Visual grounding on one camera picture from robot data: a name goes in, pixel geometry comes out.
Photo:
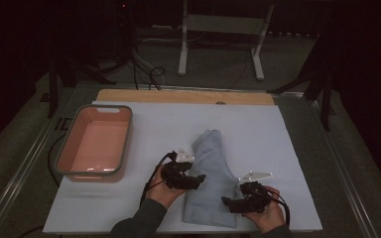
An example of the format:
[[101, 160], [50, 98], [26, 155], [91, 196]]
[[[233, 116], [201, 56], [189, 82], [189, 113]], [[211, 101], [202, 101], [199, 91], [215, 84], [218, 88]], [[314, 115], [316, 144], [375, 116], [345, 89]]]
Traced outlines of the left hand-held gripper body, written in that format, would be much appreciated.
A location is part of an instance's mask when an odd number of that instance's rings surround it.
[[179, 148], [177, 152], [167, 153], [170, 159], [164, 165], [161, 176], [168, 188], [187, 189], [187, 172], [180, 172], [178, 163], [193, 163], [193, 156], [186, 152], [183, 148]]

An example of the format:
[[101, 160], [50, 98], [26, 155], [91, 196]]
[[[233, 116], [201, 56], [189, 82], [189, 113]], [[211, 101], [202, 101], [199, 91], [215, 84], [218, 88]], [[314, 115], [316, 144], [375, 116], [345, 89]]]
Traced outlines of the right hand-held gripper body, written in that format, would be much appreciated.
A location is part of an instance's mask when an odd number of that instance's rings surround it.
[[271, 173], [260, 173], [250, 171], [247, 175], [239, 179], [239, 187], [246, 182], [251, 185], [250, 193], [243, 195], [244, 212], [263, 212], [265, 207], [271, 202], [271, 196], [267, 189], [260, 183], [261, 179], [271, 178]]

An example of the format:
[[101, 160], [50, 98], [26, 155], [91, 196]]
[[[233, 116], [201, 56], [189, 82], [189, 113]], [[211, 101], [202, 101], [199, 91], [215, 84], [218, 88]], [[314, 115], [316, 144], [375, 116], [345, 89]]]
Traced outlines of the light blue knit garment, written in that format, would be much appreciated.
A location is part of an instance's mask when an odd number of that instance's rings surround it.
[[205, 175], [198, 189], [188, 191], [183, 222], [219, 227], [236, 227], [236, 217], [222, 198], [234, 196], [238, 179], [231, 173], [223, 155], [221, 133], [206, 130], [191, 145], [194, 153], [192, 176]]

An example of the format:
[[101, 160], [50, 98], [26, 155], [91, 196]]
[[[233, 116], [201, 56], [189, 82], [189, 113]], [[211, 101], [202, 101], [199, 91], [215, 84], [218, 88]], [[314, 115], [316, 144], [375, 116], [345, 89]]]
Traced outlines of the pink basket with grey rim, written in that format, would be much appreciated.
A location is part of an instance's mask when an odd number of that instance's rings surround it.
[[125, 105], [85, 105], [75, 114], [55, 161], [71, 181], [118, 182], [126, 168], [133, 128]]

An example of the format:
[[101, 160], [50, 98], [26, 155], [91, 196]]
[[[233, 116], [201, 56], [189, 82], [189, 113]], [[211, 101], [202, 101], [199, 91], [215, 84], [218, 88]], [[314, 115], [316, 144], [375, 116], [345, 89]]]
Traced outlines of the person's right hand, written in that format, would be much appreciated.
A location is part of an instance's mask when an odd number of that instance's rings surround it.
[[286, 224], [282, 208], [277, 202], [280, 192], [270, 186], [267, 186], [266, 189], [272, 194], [274, 200], [269, 203], [265, 210], [262, 213], [251, 212], [243, 214], [244, 217], [256, 225], [262, 234]]

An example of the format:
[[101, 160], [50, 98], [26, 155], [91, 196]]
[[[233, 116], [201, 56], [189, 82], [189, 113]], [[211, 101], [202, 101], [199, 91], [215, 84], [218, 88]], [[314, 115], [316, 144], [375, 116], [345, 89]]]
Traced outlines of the person's left hand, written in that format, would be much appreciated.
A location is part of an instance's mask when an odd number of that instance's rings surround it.
[[175, 200], [185, 193], [183, 189], [168, 188], [161, 176], [164, 165], [161, 165], [150, 182], [146, 198], [153, 199], [162, 204], [167, 209]]

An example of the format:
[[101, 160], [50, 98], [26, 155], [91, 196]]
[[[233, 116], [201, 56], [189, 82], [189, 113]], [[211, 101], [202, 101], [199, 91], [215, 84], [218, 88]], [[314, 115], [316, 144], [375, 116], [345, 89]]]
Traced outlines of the white table mat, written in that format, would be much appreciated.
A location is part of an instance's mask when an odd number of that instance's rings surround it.
[[291, 210], [294, 232], [319, 231], [318, 213], [280, 109], [275, 105], [130, 103], [133, 130], [123, 178], [115, 183], [63, 179], [44, 230], [106, 234], [132, 216], [155, 165], [168, 152], [191, 149], [206, 130], [220, 132], [232, 174], [267, 174]]

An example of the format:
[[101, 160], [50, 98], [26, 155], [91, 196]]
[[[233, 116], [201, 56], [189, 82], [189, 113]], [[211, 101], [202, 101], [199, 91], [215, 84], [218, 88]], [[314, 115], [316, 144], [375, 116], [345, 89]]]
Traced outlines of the black tripod stand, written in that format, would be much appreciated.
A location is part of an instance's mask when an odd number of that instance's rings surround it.
[[320, 34], [298, 76], [280, 87], [268, 89], [267, 92], [271, 94], [282, 94], [289, 89], [308, 82], [309, 85], [303, 94], [303, 98], [305, 100], [314, 101], [321, 95], [319, 119], [323, 128], [329, 131], [328, 116], [330, 110], [332, 70], [328, 56], [329, 50], [326, 47], [327, 43], [331, 44], [331, 40], [324, 34]]
[[48, 117], [52, 118], [59, 105], [59, 86], [58, 82], [61, 80], [63, 83], [67, 83], [68, 87], [74, 87], [76, 81], [74, 79], [69, 79], [66, 73], [66, 70], [69, 66], [73, 66], [75, 69], [78, 69], [80, 72], [85, 73], [90, 76], [94, 81], [97, 81], [102, 84], [113, 84], [113, 81], [110, 81], [103, 76], [99, 75], [97, 72], [92, 71], [87, 68], [84, 64], [79, 63], [78, 61], [66, 56], [50, 56], [49, 58], [49, 93], [48, 101], [50, 103]]

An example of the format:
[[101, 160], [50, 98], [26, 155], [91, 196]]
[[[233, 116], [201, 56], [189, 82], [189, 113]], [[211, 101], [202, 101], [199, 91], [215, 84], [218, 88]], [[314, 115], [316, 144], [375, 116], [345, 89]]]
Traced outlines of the white metal stand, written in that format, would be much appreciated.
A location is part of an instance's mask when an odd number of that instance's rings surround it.
[[188, 32], [196, 31], [203, 33], [257, 35], [258, 43], [251, 49], [251, 58], [256, 78], [258, 80], [265, 78], [260, 60], [260, 52], [274, 11], [274, 4], [268, 4], [266, 12], [258, 18], [190, 14], [188, 6], [189, 0], [183, 0], [182, 46], [179, 58], [179, 75], [185, 75], [187, 73]]

